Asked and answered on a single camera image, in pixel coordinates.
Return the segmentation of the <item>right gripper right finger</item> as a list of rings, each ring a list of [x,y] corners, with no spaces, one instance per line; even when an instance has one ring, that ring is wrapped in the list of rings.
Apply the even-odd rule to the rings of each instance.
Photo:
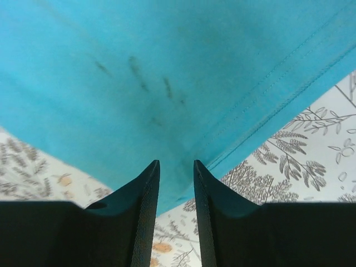
[[[203,266],[354,266],[355,204],[257,205],[194,162]]]

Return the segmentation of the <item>teal t shirt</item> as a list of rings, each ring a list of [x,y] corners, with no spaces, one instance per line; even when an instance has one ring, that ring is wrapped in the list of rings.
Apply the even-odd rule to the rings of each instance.
[[[118,188],[223,175],[355,69],[354,1],[2,1],[1,125]]]

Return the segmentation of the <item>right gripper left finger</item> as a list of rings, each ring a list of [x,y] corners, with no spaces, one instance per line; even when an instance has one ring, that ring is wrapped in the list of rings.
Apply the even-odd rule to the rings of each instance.
[[[1,202],[2,266],[149,266],[160,163],[103,199]]]

